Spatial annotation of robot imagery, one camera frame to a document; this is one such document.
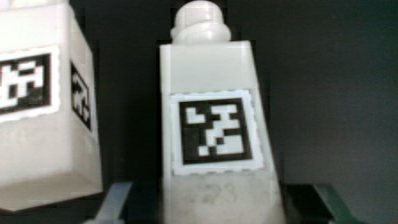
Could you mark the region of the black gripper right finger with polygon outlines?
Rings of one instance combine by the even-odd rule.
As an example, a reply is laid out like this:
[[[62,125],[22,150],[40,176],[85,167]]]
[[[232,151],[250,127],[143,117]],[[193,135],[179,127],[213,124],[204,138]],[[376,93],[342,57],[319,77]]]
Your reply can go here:
[[[355,224],[348,206],[328,184],[285,184],[287,224]]]

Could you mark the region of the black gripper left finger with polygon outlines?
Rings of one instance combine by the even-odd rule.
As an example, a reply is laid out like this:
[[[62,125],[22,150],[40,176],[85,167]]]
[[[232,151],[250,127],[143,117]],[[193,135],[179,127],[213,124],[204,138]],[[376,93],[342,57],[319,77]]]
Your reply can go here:
[[[124,224],[120,212],[131,185],[131,182],[117,182],[111,184],[95,217],[88,219],[81,224]]]

